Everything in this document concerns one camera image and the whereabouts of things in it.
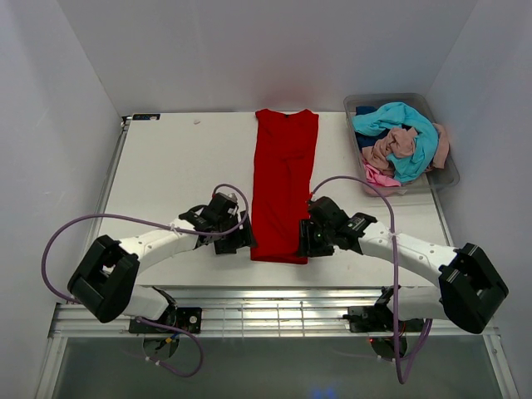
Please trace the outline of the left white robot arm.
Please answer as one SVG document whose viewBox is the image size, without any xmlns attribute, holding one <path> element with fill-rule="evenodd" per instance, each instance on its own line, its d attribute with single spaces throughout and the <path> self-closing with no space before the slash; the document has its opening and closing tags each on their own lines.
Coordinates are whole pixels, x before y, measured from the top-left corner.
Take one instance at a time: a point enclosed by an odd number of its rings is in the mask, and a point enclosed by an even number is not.
<svg viewBox="0 0 532 399">
<path fill-rule="evenodd" d="M 93 241 L 71 276 L 67 288 L 101 323 L 120 315 L 144 318 L 158 332 L 175 325 L 177 303 L 164 290 L 145 287 L 137 277 L 177 254 L 213 244 L 217 254 L 235 254 L 256 241 L 251 223 L 234 195 L 216 193 L 208 204 L 197 205 L 163 229 Z"/>
</svg>

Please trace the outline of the red t shirt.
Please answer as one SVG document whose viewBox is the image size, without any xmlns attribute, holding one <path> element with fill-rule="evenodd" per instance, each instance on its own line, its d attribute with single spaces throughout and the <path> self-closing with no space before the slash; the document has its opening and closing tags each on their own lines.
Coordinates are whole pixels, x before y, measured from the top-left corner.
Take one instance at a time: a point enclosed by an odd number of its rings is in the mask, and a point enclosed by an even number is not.
<svg viewBox="0 0 532 399">
<path fill-rule="evenodd" d="M 254 152 L 251 224 L 253 261 L 306 264 L 297 255 L 299 222 L 308 218 L 319 115 L 262 109 Z"/>
</svg>

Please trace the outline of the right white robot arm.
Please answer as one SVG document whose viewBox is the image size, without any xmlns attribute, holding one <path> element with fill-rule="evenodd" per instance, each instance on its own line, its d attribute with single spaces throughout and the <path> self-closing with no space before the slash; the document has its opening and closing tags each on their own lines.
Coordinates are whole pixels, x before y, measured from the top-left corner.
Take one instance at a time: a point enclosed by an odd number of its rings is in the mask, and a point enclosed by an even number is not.
<svg viewBox="0 0 532 399">
<path fill-rule="evenodd" d="M 440 319 L 480 334 L 509 294 L 477 245 L 468 243 L 458 249 L 395 234 L 371 215 L 348 216 L 328 197 L 310 202 L 308 213 L 308 219 L 299 223 L 298 256 L 317 258 L 331 256 L 336 249 L 351 251 L 386 260 L 429 283 L 384 287 L 372 306 L 351 308 L 345 318 L 355 332 L 418 331 L 427 319 Z"/>
</svg>

